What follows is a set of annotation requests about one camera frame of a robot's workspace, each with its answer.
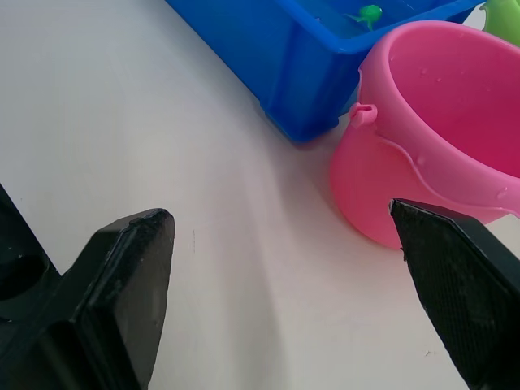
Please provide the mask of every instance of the plastic toy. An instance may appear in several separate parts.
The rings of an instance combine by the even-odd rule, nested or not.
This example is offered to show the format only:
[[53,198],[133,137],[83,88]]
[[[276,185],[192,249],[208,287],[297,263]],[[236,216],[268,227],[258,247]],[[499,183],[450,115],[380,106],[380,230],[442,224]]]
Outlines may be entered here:
[[488,0],[481,7],[486,11],[484,31],[520,46],[520,4],[518,0]]
[[520,215],[519,63],[518,47],[440,21],[400,26],[374,46],[331,165],[353,226],[399,248],[395,197],[483,223]]
[[349,14],[345,14],[349,18],[355,20],[358,23],[366,22],[367,28],[372,31],[373,25],[383,15],[383,10],[375,5],[364,6],[359,10],[359,16],[353,16]]

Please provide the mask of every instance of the bucket handle loop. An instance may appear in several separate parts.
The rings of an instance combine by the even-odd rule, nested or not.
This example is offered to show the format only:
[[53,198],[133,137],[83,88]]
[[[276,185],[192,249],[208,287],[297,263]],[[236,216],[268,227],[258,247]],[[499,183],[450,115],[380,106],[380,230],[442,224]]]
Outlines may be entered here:
[[355,128],[373,124],[377,118],[377,107],[373,104],[354,103],[349,110],[350,124]]

